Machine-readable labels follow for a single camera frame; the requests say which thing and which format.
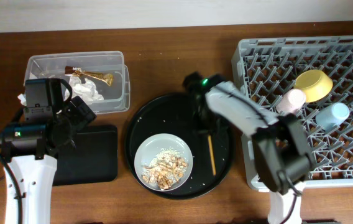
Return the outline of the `large white tissue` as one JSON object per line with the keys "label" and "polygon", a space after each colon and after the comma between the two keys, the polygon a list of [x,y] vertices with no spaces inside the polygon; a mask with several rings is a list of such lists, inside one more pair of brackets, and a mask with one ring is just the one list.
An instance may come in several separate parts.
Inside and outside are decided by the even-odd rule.
{"label": "large white tissue", "polygon": [[85,103],[104,100],[104,96],[96,89],[96,84],[87,78],[82,83],[78,77],[71,77],[68,84],[72,87],[72,97],[79,96]]}

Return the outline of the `gold coffee sachet wrapper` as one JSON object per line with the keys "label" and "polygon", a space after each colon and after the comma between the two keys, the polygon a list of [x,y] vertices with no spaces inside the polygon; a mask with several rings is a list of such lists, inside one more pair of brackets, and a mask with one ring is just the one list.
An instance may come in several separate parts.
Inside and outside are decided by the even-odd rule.
{"label": "gold coffee sachet wrapper", "polygon": [[71,67],[71,66],[65,67],[65,75],[69,77],[87,76],[87,77],[95,78],[97,80],[104,82],[108,86],[111,86],[114,80],[114,76],[111,73],[89,72],[89,71],[83,70],[80,67]]}

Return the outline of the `pink cup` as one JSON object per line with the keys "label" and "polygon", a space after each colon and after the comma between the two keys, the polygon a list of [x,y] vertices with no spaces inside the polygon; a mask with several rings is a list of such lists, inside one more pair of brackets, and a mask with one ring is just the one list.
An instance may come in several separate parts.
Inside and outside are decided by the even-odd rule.
{"label": "pink cup", "polygon": [[284,114],[296,114],[306,101],[306,95],[303,91],[299,89],[291,89],[286,92],[279,104],[276,106],[276,111],[278,113]]}

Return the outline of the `yellow bowl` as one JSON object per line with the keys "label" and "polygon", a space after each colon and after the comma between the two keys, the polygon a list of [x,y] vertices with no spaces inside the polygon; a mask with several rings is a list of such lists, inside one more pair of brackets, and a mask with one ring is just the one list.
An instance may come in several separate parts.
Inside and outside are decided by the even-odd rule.
{"label": "yellow bowl", "polygon": [[308,70],[296,78],[294,88],[305,94],[306,103],[312,103],[327,96],[333,82],[322,70]]}

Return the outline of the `blue cup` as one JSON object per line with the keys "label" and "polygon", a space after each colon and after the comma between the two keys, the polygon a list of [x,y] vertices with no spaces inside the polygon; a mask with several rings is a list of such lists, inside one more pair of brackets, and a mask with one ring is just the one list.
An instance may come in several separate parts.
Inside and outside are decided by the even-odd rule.
{"label": "blue cup", "polygon": [[344,103],[333,103],[323,108],[315,117],[316,124],[324,130],[330,130],[342,124],[350,115],[348,106]]}

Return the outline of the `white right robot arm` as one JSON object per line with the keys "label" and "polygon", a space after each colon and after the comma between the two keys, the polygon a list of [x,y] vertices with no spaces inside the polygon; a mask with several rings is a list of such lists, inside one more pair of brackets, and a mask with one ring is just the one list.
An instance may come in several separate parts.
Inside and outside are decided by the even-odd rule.
{"label": "white right robot arm", "polygon": [[194,72],[183,87],[202,133],[218,132],[224,118],[251,140],[255,169],[269,190],[268,223],[302,223],[301,198],[315,159],[298,118],[265,109],[220,74],[203,78]]}

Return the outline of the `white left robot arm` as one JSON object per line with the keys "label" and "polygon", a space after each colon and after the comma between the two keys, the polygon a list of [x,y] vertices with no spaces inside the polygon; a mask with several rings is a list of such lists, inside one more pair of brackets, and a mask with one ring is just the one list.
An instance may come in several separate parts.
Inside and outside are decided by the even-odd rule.
{"label": "white left robot arm", "polygon": [[25,81],[26,105],[0,133],[0,162],[7,184],[6,223],[49,223],[52,185],[60,150],[96,119],[59,78]]}

